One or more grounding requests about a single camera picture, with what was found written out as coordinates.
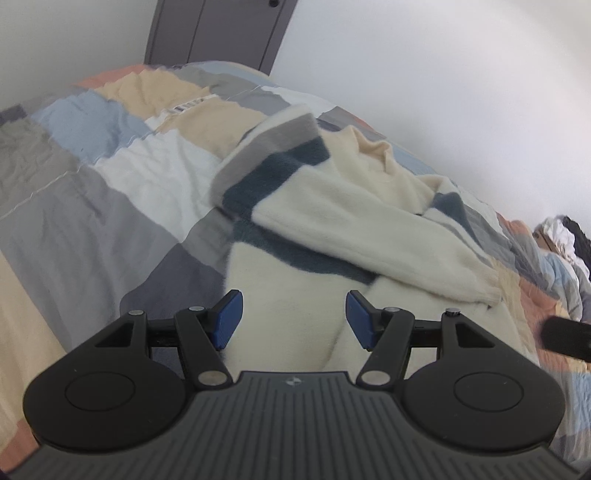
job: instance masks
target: white fleece blanket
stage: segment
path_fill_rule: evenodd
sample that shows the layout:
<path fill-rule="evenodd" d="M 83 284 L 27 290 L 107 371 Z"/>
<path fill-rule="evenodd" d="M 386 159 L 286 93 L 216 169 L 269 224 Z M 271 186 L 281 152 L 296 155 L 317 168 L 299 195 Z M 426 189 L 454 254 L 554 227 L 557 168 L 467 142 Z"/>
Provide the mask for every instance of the white fleece blanket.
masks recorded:
<path fill-rule="evenodd" d="M 412 175 L 386 142 L 352 127 L 321 131 L 306 107 L 294 106 L 226 158 L 212 200 L 236 217 L 226 286 L 243 291 L 245 308 L 225 350 L 234 376 L 355 375 L 367 353 L 345 320 L 351 289 L 423 319 L 459 306 L 523 351 L 457 188 L 445 177 Z"/>

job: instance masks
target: gray stripe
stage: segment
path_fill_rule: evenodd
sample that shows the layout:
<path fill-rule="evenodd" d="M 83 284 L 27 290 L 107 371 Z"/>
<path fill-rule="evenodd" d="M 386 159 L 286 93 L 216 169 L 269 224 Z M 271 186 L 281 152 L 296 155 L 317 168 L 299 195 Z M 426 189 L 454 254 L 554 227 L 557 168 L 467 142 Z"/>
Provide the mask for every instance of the gray stripe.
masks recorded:
<path fill-rule="evenodd" d="M 271 154 L 292 150 L 315 139 L 318 129 L 316 123 L 310 121 L 310 117 L 311 115 L 302 115 L 273 127 L 244 146 L 236 155 L 239 160 L 233 158 L 213 179 L 212 203 L 221 205 L 224 193 L 253 172 Z"/>
<path fill-rule="evenodd" d="M 175 244 L 86 166 L 0 221 L 0 250 L 67 351 L 116 319 Z"/>
<path fill-rule="evenodd" d="M 183 242 L 183 248 L 219 274 L 226 274 L 232 246 L 232 220 L 218 208 L 199 220 Z"/>

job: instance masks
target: orange patch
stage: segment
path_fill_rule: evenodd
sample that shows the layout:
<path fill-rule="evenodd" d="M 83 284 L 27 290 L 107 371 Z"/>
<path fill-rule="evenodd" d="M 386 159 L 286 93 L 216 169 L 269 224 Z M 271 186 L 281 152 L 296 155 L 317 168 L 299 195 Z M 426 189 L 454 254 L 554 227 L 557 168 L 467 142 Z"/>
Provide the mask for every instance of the orange patch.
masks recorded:
<path fill-rule="evenodd" d="M 542 323 L 546 318 L 556 314 L 557 300 L 550 298 L 545 292 L 524 278 L 519 279 L 519 287 L 521 289 L 521 306 L 534 336 L 540 365 L 555 372 L 570 371 L 565 356 L 543 350 L 540 345 Z"/>
<path fill-rule="evenodd" d="M 116 82 L 125 75 L 129 75 L 130 73 L 141 73 L 144 70 L 151 69 L 146 65 L 132 65 L 131 67 L 125 67 L 124 69 L 110 70 L 109 72 L 102 72 L 93 77 L 88 77 L 77 83 L 77 85 L 83 88 L 100 88 L 106 83 Z"/>
<path fill-rule="evenodd" d="M 0 452 L 0 470 L 8 472 L 21 464 L 30 454 L 39 448 L 27 422 L 22 419 L 17 423 L 17 432 L 6 448 Z"/>

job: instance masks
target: ribbed black surface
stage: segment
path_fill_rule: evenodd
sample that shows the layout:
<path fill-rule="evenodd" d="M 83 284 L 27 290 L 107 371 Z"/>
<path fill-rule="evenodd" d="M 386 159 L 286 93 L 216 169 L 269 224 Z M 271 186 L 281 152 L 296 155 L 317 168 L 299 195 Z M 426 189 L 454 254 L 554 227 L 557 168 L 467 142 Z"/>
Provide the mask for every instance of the ribbed black surface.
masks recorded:
<path fill-rule="evenodd" d="M 408 424 L 384 393 L 345 374 L 246 373 L 198 395 L 152 442 L 111 455 L 44 446 L 14 480 L 571 480 L 542 448 L 508 457 L 456 452 Z"/>

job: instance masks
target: white patch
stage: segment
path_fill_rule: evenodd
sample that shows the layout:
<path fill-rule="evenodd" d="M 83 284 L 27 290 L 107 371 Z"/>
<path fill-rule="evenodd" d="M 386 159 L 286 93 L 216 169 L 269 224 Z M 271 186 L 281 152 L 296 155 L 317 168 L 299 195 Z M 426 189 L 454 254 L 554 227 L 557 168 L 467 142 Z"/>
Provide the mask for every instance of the white patch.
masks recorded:
<path fill-rule="evenodd" d="M 192 108 L 196 105 L 199 105 L 200 103 L 204 102 L 205 100 L 209 100 L 210 98 L 215 98 L 215 97 L 217 97 L 217 95 L 212 93 L 211 95 L 206 95 L 205 97 L 195 98 L 193 100 L 189 100 L 188 102 L 181 103 L 180 105 L 174 106 L 172 108 L 162 110 L 158 116 L 151 116 L 150 118 L 148 118 L 145 121 L 145 123 L 152 130 L 156 130 L 171 115 L 180 115 L 181 113 L 185 113 L 190 108 Z"/>
<path fill-rule="evenodd" d="M 178 130 L 135 140 L 93 168 L 109 187 L 166 228 L 179 242 L 211 209 L 209 189 L 220 159 Z"/>
<path fill-rule="evenodd" d="M 304 104 L 310 107 L 312 113 L 316 118 L 322 115 L 324 112 L 330 112 L 333 108 L 336 107 L 334 103 L 330 103 L 323 98 L 317 97 L 316 95 L 310 95 L 309 93 L 301 93 L 296 92 L 294 90 L 289 90 L 283 87 L 268 87 L 268 86 L 261 86 L 261 90 L 266 92 L 272 92 L 276 95 L 279 95 L 283 98 L 287 103 L 291 105 L 300 105 Z"/>

